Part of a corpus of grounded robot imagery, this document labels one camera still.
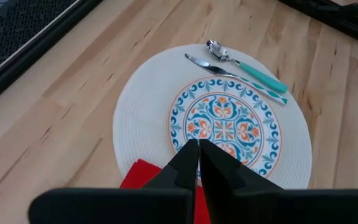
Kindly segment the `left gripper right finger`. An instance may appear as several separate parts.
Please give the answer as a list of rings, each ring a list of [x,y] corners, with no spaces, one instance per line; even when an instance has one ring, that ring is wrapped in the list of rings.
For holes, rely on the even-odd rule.
[[[357,189],[285,190],[207,139],[200,169],[211,223],[358,224]]]

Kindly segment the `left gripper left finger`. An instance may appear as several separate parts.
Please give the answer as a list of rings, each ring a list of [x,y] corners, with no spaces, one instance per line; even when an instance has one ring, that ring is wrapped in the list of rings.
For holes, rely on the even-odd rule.
[[[200,148],[189,140],[140,189],[60,188],[30,203],[30,223],[193,223]]]

